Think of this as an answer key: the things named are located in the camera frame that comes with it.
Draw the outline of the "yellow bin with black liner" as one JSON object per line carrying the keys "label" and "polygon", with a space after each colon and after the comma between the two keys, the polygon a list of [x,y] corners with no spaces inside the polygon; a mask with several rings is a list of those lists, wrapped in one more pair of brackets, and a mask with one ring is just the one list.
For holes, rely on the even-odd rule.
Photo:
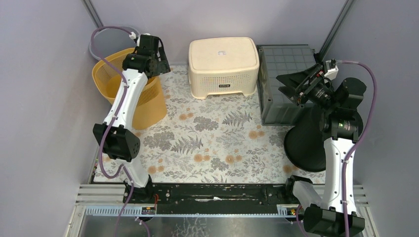
{"label": "yellow bin with black liner", "polygon": [[[101,60],[93,67],[92,78],[104,98],[113,104],[122,81],[121,75]],[[166,114],[160,79],[150,78],[136,104],[132,127],[136,130],[146,129],[163,119]]]}

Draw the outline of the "cream perforated plastic basket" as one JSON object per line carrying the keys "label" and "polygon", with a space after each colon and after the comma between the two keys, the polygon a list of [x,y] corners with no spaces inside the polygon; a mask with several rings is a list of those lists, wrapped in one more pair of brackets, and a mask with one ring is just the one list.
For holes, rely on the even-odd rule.
{"label": "cream perforated plastic basket", "polygon": [[249,37],[194,40],[188,51],[188,80],[197,99],[209,95],[256,92],[259,55]]}

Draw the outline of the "grey round plastic bin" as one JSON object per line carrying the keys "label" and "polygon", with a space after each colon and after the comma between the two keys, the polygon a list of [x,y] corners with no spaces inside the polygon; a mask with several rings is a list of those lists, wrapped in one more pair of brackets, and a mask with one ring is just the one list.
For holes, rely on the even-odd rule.
{"label": "grey round plastic bin", "polygon": [[123,30],[107,28],[99,31],[94,37],[94,45],[96,50],[94,51],[91,47],[91,43],[89,43],[89,51],[94,59],[100,61],[100,55],[102,57],[108,57],[114,53],[119,51],[133,48],[135,47],[135,42],[129,38],[130,32],[135,32],[136,34],[140,34],[140,32],[130,26],[120,26],[128,31],[125,32]]}

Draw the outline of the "black round plastic bin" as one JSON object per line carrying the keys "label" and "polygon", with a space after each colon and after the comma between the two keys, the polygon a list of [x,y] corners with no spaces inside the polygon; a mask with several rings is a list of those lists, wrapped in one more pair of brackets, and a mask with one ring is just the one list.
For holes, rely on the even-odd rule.
{"label": "black round plastic bin", "polygon": [[314,106],[287,132],[284,149],[288,159],[298,168],[308,172],[326,170],[324,142],[328,139],[347,139],[356,143],[363,132],[364,123],[355,111],[351,116],[331,114]]}

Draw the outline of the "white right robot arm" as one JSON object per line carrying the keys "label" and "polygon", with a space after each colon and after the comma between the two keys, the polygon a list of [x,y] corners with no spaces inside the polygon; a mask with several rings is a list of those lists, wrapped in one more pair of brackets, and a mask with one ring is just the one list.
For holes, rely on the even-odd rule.
{"label": "white right robot arm", "polygon": [[353,237],[365,228],[353,197],[353,158],[364,123],[357,108],[366,85],[357,78],[344,79],[338,88],[331,81],[338,68],[334,61],[301,72],[277,76],[279,90],[300,106],[313,107],[284,138],[286,156],[296,167],[325,173],[322,195],[309,178],[292,175],[284,199],[299,201],[295,212],[301,230],[322,237]]}

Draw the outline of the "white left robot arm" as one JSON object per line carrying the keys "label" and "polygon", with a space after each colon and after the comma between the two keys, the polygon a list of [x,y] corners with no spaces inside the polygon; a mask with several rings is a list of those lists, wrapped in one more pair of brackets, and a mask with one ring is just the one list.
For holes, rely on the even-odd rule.
{"label": "white left robot arm", "polygon": [[94,125],[93,134],[100,153],[119,164],[119,169],[128,177],[128,184],[136,188],[134,196],[140,202],[147,203],[153,198],[153,190],[147,186],[151,178],[139,170],[141,162],[137,156],[140,140],[131,131],[132,121],[148,80],[170,72],[170,67],[159,37],[142,34],[135,41],[136,47],[124,57],[122,68],[115,68],[122,80],[109,113],[102,123]]}

